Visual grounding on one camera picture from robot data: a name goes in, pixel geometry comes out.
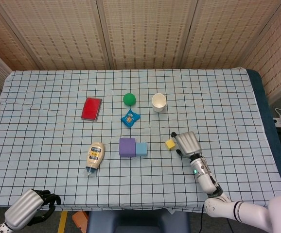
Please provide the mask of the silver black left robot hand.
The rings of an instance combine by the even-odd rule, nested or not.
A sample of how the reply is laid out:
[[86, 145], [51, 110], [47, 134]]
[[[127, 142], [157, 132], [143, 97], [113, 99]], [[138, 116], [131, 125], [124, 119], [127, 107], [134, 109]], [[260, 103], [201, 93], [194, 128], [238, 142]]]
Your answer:
[[[21, 230], [46, 221], [61, 204], [61, 198], [49, 190], [27, 190], [4, 214], [5, 224], [13, 231]], [[48, 211], [37, 216], [37, 212], [47, 205]]]

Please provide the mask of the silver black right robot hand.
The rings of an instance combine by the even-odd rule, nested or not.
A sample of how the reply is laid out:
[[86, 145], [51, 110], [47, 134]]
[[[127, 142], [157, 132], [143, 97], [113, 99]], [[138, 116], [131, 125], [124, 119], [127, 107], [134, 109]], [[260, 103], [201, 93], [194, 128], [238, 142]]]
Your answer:
[[176, 149], [176, 152], [179, 156], [190, 158], [192, 155], [201, 154], [202, 149], [194, 132], [181, 134], [172, 132], [171, 137], [177, 142], [178, 149]]

